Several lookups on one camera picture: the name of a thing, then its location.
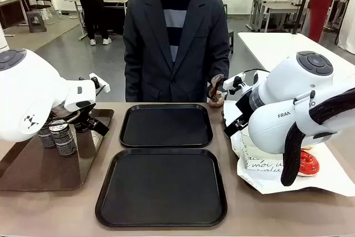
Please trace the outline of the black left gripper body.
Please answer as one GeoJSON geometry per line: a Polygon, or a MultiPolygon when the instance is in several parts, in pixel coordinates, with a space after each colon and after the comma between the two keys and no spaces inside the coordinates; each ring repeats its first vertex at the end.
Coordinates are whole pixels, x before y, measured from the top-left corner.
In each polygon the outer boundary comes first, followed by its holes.
{"type": "Polygon", "coordinates": [[[70,119],[70,124],[97,125],[98,120],[91,116],[94,106],[89,105],[77,111],[76,115],[70,119]]]}

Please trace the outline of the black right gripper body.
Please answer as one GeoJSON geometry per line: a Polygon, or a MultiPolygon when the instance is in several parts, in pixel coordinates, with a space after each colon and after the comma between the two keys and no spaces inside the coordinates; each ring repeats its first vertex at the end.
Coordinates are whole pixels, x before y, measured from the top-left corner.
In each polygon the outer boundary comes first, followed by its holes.
{"type": "Polygon", "coordinates": [[[253,109],[249,103],[250,94],[251,92],[245,92],[236,103],[236,106],[242,113],[243,118],[250,118],[253,113],[253,109]]]}

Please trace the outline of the person's left hand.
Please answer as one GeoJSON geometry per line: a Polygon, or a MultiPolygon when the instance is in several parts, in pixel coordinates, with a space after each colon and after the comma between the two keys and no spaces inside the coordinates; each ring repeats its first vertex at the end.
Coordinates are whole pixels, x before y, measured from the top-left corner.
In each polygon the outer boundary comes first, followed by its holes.
{"type": "Polygon", "coordinates": [[[208,101],[209,106],[213,107],[213,108],[218,108],[218,107],[223,106],[223,104],[225,102],[225,94],[226,93],[223,93],[218,90],[214,97],[209,98],[209,101],[208,101]]]}

